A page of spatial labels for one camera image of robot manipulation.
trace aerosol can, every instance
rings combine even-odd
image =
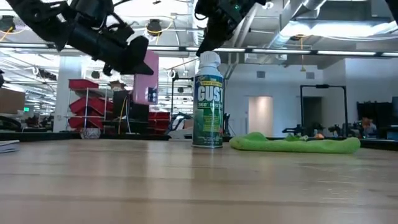
[[[223,147],[223,76],[218,71],[220,56],[200,55],[193,93],[193,147]]]

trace black stand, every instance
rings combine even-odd
[[[347,88],[346,86],[336,85],[300,85],[300,101],[301,101],[301,125],[304,125],[304,100],[303,100],[303,88],[304,87],[315,87],[317,89],[328,89],[328,88],[342,88],[344,91],[344,115],[345,115],[345,137],[348,137],[348,112],[347,112]]]
[[[173,109],[174,109],[174,82],[177,80],[191,80],[193,81],[193,77],[192,78],[180,78],[178,73],[175,73],[174,78],[172,79],[172,110],[170,112],[170,119],[173,117]]]

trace white can cap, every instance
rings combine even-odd
[[[206,51],[200,54],[199,67],[204,67],[204,66],[218,67],[219,65],[221,65],[221,59],[216,52]]]

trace cardboard box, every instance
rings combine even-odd
[[[24,110],[25,93],[0,88],[0,113],[18,114]]]

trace wooden table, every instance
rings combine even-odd
[[[398,153],[22,143],[0,155],[0,223],[397,223]]]

